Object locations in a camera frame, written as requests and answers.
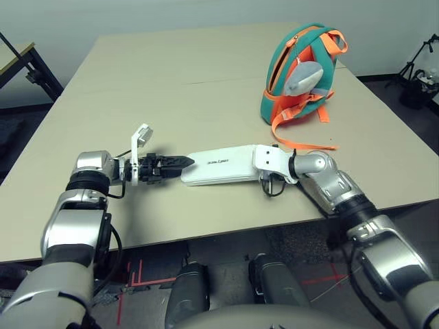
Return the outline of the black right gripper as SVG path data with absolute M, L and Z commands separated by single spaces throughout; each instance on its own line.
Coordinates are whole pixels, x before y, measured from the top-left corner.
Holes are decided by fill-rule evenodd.
M 285 178 L 277 173 L 263 173 L 260 182 L 263 188 L 281 188 L 286 185 Z

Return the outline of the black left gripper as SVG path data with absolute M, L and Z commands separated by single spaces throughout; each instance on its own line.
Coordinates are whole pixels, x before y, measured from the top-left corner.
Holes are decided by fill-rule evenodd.
M 147 184 L 158 184 L 164 179 L 177 178 L 186 166 L 194 162 L 187 156 L 161 156 L 149 153 L 139 158 L 138 180 Z

